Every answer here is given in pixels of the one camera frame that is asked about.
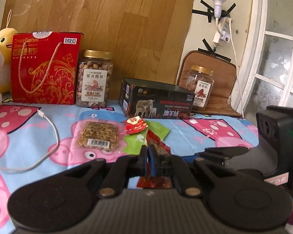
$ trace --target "small jar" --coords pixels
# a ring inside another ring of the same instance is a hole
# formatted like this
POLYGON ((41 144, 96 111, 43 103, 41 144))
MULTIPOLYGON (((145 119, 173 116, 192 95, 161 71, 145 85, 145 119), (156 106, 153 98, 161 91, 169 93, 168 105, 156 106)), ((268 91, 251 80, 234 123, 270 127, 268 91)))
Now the small jar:
POLYGON ((79 61, 76 105, 106 107, 113 70, 112 53, 85 50, 79 61))
POLYGON ((194 92, 194 111, 204 111, 209 96, 211 95, 214 79, 212 78, 213 71, 207 68, 193 65, 187 80, 187 90, 194 92))

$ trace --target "wooden board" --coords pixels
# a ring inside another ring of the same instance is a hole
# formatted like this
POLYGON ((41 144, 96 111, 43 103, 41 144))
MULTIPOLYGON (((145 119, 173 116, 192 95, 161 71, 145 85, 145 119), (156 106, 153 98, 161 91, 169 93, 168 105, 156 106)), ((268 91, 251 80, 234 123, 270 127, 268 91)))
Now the wooden board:
POLYGON ((110 98, 123 77, 175 83, 194 0, 6 0, 2 28, 78 31, 82 49, 114 53, 110 98))

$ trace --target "screw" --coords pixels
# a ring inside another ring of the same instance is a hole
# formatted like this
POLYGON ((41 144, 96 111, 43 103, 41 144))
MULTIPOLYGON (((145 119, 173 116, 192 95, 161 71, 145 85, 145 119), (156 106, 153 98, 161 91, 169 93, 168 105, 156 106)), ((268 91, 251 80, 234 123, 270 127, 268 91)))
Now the screw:
POLYGON ((108 196, 114 195, 115 190, 113 188, 111 188, 111 187, 105 187, 105 188, 100 189, 99 194, 101 196, 108 197, 108 196))
POLYGON ((186 190, 186 195, 188 196, 198 196, 201 194, 201 190, 197 187, 188 187, 186 190))

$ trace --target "yellow plush toy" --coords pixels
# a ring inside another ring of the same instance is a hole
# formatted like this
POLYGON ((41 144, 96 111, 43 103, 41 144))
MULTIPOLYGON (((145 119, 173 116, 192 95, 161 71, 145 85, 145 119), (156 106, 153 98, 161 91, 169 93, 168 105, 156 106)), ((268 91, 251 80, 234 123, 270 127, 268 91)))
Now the yellow plush toy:
POLYGON ((11 53, 13 35, 17 31, 8 28, 11 19, 12 10, 8 15, 6 28, 0 31, 0 50, 4 57, 4 65, 0 68, 0 93, 11 92, 11 53))

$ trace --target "black tape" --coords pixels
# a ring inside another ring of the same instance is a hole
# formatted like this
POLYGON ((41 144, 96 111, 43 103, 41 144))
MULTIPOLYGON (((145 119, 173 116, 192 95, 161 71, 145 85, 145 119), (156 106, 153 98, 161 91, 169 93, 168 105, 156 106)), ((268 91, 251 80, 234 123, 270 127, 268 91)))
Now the black tape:
POLYGON ((225 10, 222 10, 222 13, 220 15, 220 18, 222 18, 222 17, 230 17, 229 12, 228 11, 225 11, 225 10))
POLYGON ((203 0, 201 0, 201 3, 207 7, 208 9, 210 9, 211 11, 214 11, 214 8, 212 6, 210 6, 209 4, 207 4, 206 2, 204 2, 203 0))
POLYGON ((230 13, 234 8, 235 8, 236 4, 232 4, 231 7, 227 10, 228 13, 230 13))
POLYGON ((207 9, 207 11, 192 10, 192 13, 207 16, 209 23, 212 22, 212 16, 214 15, 214 13, 211 12, 210 9, 207 9))
POLYGON ((198 48, 197 49, 198 51, 200 51, 202 53, 205 53, 205 54, 209 54, 211 56, 214 56, 214 57, 217 57, 217 58, 220 58, 220 59, 223 59, 223 60, 225 60, 227 62, 231 62, 231 59, 230 58, 225 57, 225 56, 223 56, 221 54, 216 54, 215 53, 216 48, 212 49, 211 46, 207 43, 206 39, 203 39, 202 41, 203 41, 203 43, 204 43, 204 45, 205 45, 205 47, 206 47, 207 50, 198 48))

